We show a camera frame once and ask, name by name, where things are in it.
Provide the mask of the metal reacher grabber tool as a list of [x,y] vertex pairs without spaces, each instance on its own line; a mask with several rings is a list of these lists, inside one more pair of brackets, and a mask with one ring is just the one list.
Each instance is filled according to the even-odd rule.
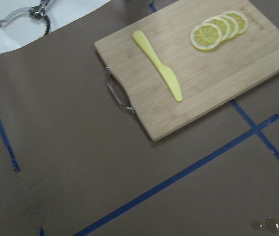
[[50,0],[41,0],[40,4],[37,6],[18,8],[10,12],[3,19],[0,19],[0,27],[2,27],[5,23],[9,22],[14,16],[21,13],[27,13],[29,17],[31,17],[32,19],[35,19],[37,21],[43,20],[45,22],[46,30],[43,36],[46,36],[50,33],[50,29],[51,29],[51,21],[49,16],[46,14],[46,10],[45,10],[45,8],[47,7],[47,5],[49,5],[49,3]]

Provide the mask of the yellow plastic knife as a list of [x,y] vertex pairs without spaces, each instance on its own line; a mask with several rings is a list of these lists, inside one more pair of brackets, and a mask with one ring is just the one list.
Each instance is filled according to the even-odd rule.
[[158,70],[169,90],[171,91],[174,99],[177,102],[181,102],[183,100],[182,90],[175,73],[169,66],[161,62],[144,32],[141,30],[136,30],[132,33],[132,38]]

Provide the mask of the lemon slice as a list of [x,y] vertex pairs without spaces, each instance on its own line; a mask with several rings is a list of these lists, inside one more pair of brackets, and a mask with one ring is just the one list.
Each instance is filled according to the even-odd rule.
[[233,18],[237,22],[238,30],[236,35],[241,35],[247,31],[249,22],[245,15],[238,11],[226,11],[224,15]]
[[238,30],[237,22],[233,18],[226,16],[226,15],[218,15],[218,16],[224,18],[229,23],[230,28],[231,28],[230,35],[226,40],[233,39],[236,36],[237,30]]
[[220,28],[211,23],[196,26],[191,34],[191,44],[198,50],[209,51],[215,49],[222,40]]
[[214,16],[214,17],[207,18],[203,21],[203,23],[209,23],[209,24],[216,25],[222,33],[221,41],[225,41],[230,35],[231,28],[230,28],[229,23],[220,16]]

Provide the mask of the bamboo cutting board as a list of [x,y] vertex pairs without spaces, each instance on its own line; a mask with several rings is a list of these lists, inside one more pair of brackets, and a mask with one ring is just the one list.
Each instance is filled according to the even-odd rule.
[[[228,10],[247,16],[248,30],[211,51],[193,47],[192,30]],[[174,71],[181,102],[132,38],[136,30]],[[179,0],[97,41],[95,48],[154,141],[279,73],[279,29],[247,0]]]

